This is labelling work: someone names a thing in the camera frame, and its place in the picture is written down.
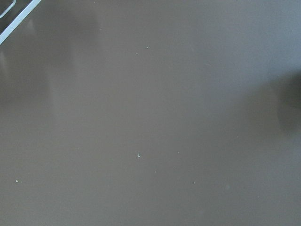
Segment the cream rabbit print tray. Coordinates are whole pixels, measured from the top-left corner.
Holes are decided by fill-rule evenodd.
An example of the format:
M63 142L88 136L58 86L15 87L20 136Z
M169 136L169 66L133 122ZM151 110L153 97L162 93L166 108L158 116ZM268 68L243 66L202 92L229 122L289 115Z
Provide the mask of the cream rabbit print tray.
M0 44L34 10L41 0L0 1Z

